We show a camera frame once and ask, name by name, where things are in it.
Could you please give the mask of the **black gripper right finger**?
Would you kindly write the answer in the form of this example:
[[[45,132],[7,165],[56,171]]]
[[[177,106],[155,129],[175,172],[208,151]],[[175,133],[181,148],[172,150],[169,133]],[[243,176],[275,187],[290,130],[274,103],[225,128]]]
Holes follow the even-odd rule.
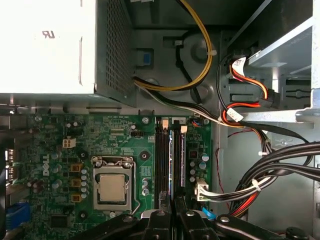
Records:
[[[185,197],[174,197],[174,208],[185,240],[285,240],[286,237],[232,215],[208,220],[187,208]]]

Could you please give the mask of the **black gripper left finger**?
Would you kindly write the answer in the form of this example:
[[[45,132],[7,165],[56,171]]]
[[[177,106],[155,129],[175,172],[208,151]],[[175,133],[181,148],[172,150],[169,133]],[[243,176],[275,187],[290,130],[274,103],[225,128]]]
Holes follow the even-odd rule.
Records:
[[[171,240],[172,212],[167,191],[161,191],[159,209],[142,213],[141,219],[121,214],[89,230],[71,237],[72,240]]]

